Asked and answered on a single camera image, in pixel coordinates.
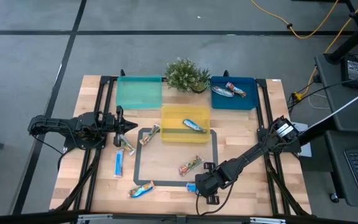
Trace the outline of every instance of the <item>green plant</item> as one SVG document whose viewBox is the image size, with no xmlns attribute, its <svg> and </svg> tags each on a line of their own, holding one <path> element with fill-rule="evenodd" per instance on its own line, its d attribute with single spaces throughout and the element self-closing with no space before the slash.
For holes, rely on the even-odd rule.
<svg viewBox="0 0 358 224">
<path fill-rule="evenodd" d="M 207 88 L 210 74 L 208 69 L 201 71 L 191 60 L 178 58 L 176 62 L 168 63 L 165 76 L 170 88 L 174 87 L 180 92 L 191 92 L 191 89 Z"/>
</svg>

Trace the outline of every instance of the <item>wooden tabletop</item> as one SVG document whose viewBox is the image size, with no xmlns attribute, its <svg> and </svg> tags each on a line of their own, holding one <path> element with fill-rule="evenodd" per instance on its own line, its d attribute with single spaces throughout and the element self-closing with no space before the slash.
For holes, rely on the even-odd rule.
<svg viewBox="0 0 358 224">
<path fill-rule="evenodd" d="M 98 94 L 100 76 L 85 75 L 78 95 L 74 116 L 93 111 L 96 95 Z M 202 94 L 179 93 L 176 89 L 168 89 L 162 84 L 163 105 L 205 105 L 210 107 L 211 93 L 207 90 Z M 273 118 L 281 115 L 289 118 L 287 104 L 280 80 L 267 80 Z M 264 123 L 267 117 L 263 102 L 262 89 L 259 88 Z M 110 110 L 115 113 L 116 83 L 111 99 Z M 151 128 L 153 124 L 160 124 L 160 109 L 156 110 L 124 110 L 124 117 L 139 126 L 125 137 L 136 145 L 137 135 L 141 128 Z M 250 111 L 215 110 L 211 108 L 211 129 L 217 134 L 219 163 L 237 157 L 257 143 L 256 129 L 259 127 L 256 109 Z M 135 154 L 124 156 L 123 178 L 114 178 L 116 150 L 112 144 L 112 137 L 108 136 L 108 143 L 102 150 L 99 163 L 96 187 L 94 190 L 93 212 L 109 213 L 165 213 L 165 214 L 196 214 L 196 195 L 187 192 L 185 187 L 156 186 L 151 192 L 139 197 L 129 198 L 128 191 L 136 187 L 133 181 Z M 58 173 L 55 190 L 53 191 L 50 208 L 56 208 L 69 195 L 78 182 L 84 151 L 75 149 L 62 160 Z M 311 212 L 305 182 L 300 163 L 290 153 L 281 154 L 285 183 L 296 201 L 307 212 Z M 279 212 L 283 213 L 280 191 L 275 186 Z M 218 190 L 221 203 L 227 196 L 229 188 Z M 84 187 L 80 208 L 85 206 L 88 185 Z M 204 198 L 199 200 L 200 213 L 212 211 L 219 205 L 207 205 Z M 272 215 L 270 205 L 267 175 L 263 157 L 248 165 L 234 184 L 232 194 L 227 204 L 217 215 Z"/>
</svg>

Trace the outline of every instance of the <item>black floor stripe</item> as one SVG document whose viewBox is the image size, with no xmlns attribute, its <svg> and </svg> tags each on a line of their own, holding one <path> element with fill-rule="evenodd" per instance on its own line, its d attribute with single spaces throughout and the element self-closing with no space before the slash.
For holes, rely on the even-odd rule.
<svg viewBox="0 0 358 224">
<path fill-rule="evenodd" d="M 84 13 L 86 5 L 86 0 L 81 0 L 80 8 L 77 13 L 77 17 L 75 19 L 75 23 L 73 26 L 72 32 L 76 32 L 78 30 L 78 26 L 80 25 L 82 15 Z M 55 103 L 57 100 L 57 96 L 59 93 L 60 86 L 62 85 L 63 77 L 67 68 L 68 59 L 70 58 L 71 50 L 74 45 L 76 35 L 72 34 L 70 35 L 70 38 L 68 39 L 68 43 L 66 46 L 65 53 L 63 55 L 62 63 L 60 64 L 60 69 L 58 71 L 55 84 L 53 85 L 52 92 L 50 94 L 47 107 L 45 109 L 45 117 L 50 118 L 53 112 L 53 108 L 55 107 Z M 45 139 L 45 135 L 40 135 L 38 138 L 43 141 Z M 22 213 L 23 206 L 25 203 L 25 199 L 27 197 L 27 193 L 29 192 L 31 181 L 35 172 L 35 168 L 37 167 L 38 159 L 41 153 L 42 144 L 36 140 L 34 140 L 33 145 L 30 150 L 30 157 L 27 161 L 27 164 L 25 165 L 25 171 L 22 175 L 21 184 L 19 186 L 19 190 L 16 193 L 16 201 L 14 202 L 13 208 L 12 208 L 12 214 L 18 215 Z"/>
<path fill-rule="evenodd" d="M 337 35 L 339 31 L 317 31 L 314 35 Z M 298 31 L 298 35 L 308 35 L 312 31 Z M 352 35 L 354 31 L 344 31 L 342 35 Z M 254 30 L 80 30 L 76 35 L 279 35 L 293 36 L 291 31 Z"/>
<path fill-rule="evenodd" d="M 339 31 L 317 31 L 314 36 L 337 35 Z M 355 31 L 343 31 L 341 35 L 352 35 Z M 309 35 L 312 31 L 297 31 L 298 35 Z M 244 36 L 293 36 L 289 30 L 0 30 L 0 35 L 244 35 Z"/>
<path fill-rule="evenodd" d="M 71 35 L 71 30 L 0 30 L 0 35 Z"/>
</svg>

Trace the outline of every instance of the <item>teal plastic bin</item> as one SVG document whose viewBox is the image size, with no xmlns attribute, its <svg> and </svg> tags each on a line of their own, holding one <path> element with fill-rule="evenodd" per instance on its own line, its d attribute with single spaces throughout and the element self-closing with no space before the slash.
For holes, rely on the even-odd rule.
<svg viewBox="0 0 358 224">
<path fill-rule="evenodd" d="M 119 77 L 116 105 L 127 110 L 160 108 L 162 105 L 161 76 Z"/>
</svg>

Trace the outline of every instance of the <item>yellow plastic bin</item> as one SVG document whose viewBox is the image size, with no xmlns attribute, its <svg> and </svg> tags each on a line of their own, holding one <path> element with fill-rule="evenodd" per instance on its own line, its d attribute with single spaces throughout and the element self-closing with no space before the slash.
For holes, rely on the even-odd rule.
<svg viewBox="0 0 358 224">
<path fill-rule="evenodd" d="M 183 121 L 190 119 L 206 132 L 195 131 Z M 210 133 L 209 108 L 205 106 L 162 106 L 160 136 L 170 142 L 208 142 Z"/>
</svg>

